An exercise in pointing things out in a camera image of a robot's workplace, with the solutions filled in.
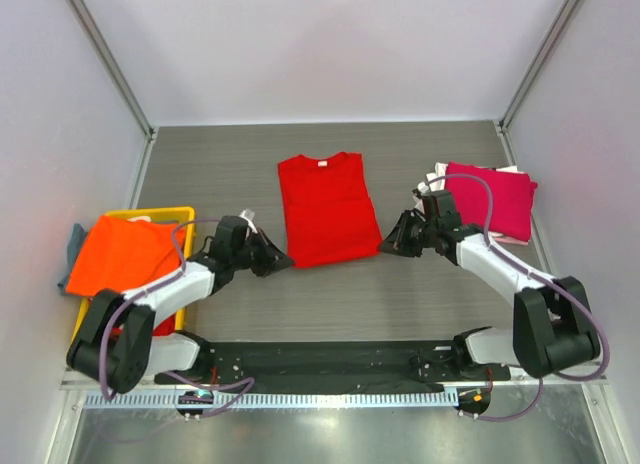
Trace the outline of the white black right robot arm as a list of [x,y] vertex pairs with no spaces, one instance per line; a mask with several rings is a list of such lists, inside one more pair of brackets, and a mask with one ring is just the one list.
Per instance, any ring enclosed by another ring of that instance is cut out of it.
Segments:
[[421,185],[413,194],[414,207],[402,212],[380,251],[417,258],[432,249],[479,277],[513,311],[507,331],[483,327],[455,336],[450,359],[458,377],[474,379],[488,364],[506,364],[543,378],[604,358],[579,280],[543,273],[499,246],[481,226],[463,223],[450,192]]

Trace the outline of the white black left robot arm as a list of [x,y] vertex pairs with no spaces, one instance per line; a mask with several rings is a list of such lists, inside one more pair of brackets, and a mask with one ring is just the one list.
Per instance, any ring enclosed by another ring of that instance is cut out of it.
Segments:
[[147,375],[201,383],[214,366],[211,343],[186,331],[157,336],[155,329],[180,309],[220,291],[239,271],[266,277],[293,264],[249,216],[224,216],[201,250],[182,256],[176,270],[125,292],[99,291],[66,364],[98,382],[107,399],[131,391]]

